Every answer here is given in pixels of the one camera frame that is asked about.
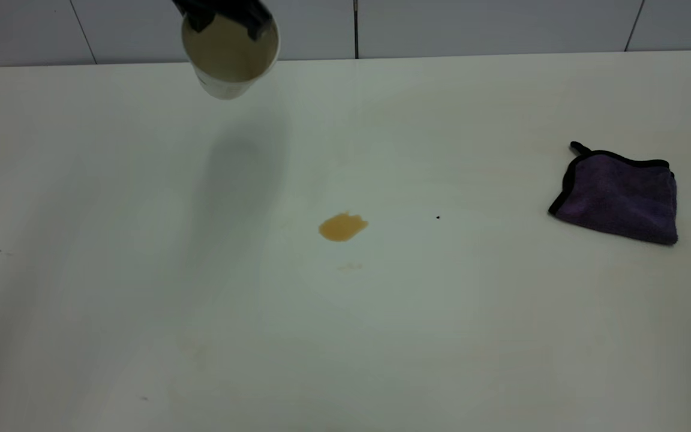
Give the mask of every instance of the microfiber towel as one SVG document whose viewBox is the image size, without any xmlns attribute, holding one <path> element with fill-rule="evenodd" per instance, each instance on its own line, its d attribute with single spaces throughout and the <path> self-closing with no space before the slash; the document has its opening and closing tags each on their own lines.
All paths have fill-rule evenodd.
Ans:
<svg viewBox="0 0 691 432">
<path fill-rule="evenodd" d="M 570 224 L 652 243 L 677 237 L 677 181 L 668 162 L 632 161 L 579 142 L 562 191 L 548 209 Z"/>
</svg>

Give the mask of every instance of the cup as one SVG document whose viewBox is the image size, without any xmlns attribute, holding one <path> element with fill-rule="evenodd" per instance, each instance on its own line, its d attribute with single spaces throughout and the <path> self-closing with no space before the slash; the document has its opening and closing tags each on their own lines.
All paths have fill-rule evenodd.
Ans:
<svg viewBox="0 0 691 432">
<path fill-rule="evenodd" d="M 184 19 L 182 38 L 202 88 L 225 100 L 238 98 L 271 71 L 281 42 L 276 21 L 253 41 L 244 26 L 220 14 L 202 32 Z"/>
</svg>

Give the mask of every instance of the coffee spill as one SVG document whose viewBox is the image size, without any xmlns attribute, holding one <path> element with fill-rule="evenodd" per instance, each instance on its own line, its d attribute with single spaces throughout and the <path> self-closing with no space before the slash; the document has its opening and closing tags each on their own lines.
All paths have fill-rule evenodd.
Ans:
<svg viewBox="0 0 691 432">
<path fill-rule="evenodd" d="M 319 233 L 329 241 L 348 241 L 369 225 L 359 214 L 340 213 L 319 225 Z"/>
</svg>

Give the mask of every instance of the black towel trim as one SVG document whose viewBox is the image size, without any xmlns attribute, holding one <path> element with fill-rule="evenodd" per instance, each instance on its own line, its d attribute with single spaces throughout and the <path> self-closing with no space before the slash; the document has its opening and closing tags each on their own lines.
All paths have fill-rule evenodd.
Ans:
<svg viewBox="0 0 691 432">
<path fill-rule="evenodd" d="M 575 167 L 578 166 L 578 164 L 582 161 L 585 161 L 587 158 L 603 155 L 617 159 L 618 161 L 624 162 L 632 167 L 639 167 L 640 169 L 645 169 L 646 167 L 666 167 L 667 169 L 670 169 L 670 164 L 664 161 L 663 159 L 652 159 L 650 161 L 634 161 L 632 159 L 623 158 L 623 156 L 620 156 L 617 153 L 612 153 L 611 151 L 591 151 L 586 146 L 582 145 L 579 142 L 576 142 L 576 140 L 570 143 L 570 147 L 577 150 L 578 153 L 580 153 L 581 155 L 574 158 L 573 161 L 570 162 L 570 166 L 567 167 L 567 173 L 564 174 L 564 179 L 561 181 L 561 193 L 556 198 L 556 200 L 554 200 L 554 204 L 552 204 L 551 207 L 548 208 L 548 213 L 553 214 L 553 216 L 556 216 L 556 213 L 557 211 L 559 211 L 559 208 L 561 208 L 561 206 L 564 205 L 564 202 L 568 199 L 568 197 L 570 197 L 570 194 L 572 194 L 572 189 L 574 189 L 575 187 Z"/>
</svg>

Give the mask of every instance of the table surface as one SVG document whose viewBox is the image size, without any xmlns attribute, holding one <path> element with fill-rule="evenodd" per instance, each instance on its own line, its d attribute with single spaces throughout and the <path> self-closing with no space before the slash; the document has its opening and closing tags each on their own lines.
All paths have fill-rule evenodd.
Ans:
<svg viewBox="0 0 691 432">
<path fill-rule="evenodd" d="M 679 243 L 549 216 L 571 140 Z M 0 68 L 9 430 L 691 431 L 691 52 Z"/>
</svg>

